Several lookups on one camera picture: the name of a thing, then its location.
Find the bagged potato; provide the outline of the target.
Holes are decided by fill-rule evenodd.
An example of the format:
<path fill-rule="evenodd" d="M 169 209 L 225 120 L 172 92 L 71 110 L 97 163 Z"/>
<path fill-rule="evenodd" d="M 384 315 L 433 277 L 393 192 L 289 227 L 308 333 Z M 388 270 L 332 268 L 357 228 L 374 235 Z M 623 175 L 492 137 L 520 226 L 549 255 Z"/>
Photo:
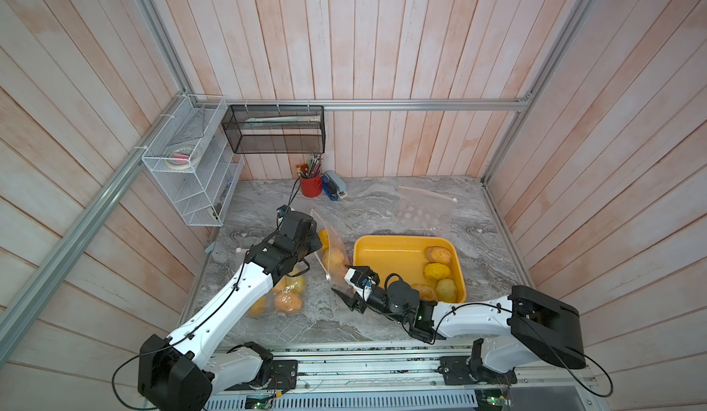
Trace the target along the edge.
<path fill-rule="evenodd" d="M 248 309 L 248 315 L 252 318 L 257 318 L 266 313 L 268 310 L 268 300 L 266 297 L 260 298 L 255 304 Z"/>
<path fill-rule="evenodd" d="M 286 287 L 287 287 L 286 278 L 281 278 L 281 280 L 279 280 L 274 285 L 274 287 L 272 287 L 272 293 L 275 293 L 275 294 L 280 293 L 280 292 L 284 291 L 286 289 Z"/>

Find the clear zipper bag pink zip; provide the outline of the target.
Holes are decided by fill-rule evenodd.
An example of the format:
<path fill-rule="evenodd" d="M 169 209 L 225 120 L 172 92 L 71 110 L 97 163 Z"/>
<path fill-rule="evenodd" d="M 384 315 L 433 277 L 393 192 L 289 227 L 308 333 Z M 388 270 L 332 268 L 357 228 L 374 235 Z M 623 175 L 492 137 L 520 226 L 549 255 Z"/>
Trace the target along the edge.
<path fill-rule="evenodd" d="M 307 263 L 296 262 L 288 274 L 250 306 L 246 315 L 250 318 L 259 318 L 269 313 L 286 315 L 299 313 L 304 305 L 303 293 L 307 287 L 305 276 L 307 271 L 309 271 Z"/>

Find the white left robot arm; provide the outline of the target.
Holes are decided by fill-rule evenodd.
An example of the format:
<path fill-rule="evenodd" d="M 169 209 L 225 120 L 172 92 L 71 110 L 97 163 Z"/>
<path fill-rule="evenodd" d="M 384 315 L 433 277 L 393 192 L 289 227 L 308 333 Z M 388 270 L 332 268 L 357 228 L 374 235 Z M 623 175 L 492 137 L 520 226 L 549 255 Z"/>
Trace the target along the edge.
<path fill-rule="evenodd" d="M 236 385 L 273 388 L 272 353 L 264 347 L 247 342 L 222 356 L 215 351 L 257 301 L 320 247 L 313 217 L 283 213 L 277 229 L 250 247 L 234 278 L 202 310 L 166 337 L 145 341 L 138 393 L 159 410 L 201 410 L 213 394 Z"/>

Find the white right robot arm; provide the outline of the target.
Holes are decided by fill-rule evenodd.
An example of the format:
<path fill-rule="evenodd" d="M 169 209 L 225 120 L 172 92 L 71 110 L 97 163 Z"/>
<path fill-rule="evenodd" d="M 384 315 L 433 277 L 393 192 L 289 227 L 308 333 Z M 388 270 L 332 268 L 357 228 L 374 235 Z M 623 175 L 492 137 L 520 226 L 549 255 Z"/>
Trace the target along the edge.
<path fill-rule="evenodd" d="M 401 278 L 381 281 L 369 267 L 348 267 L 344 284 L 333 292 L 350 310 L 382 315 L 425 344 L 475 337 L 468 357 L 440 359 L 447 385 L 513 384 L 515 369 L 536 361 L 565 370 L 587 366 L 578 311 L 530 287 L 486 302 L 426 301 Z"/>

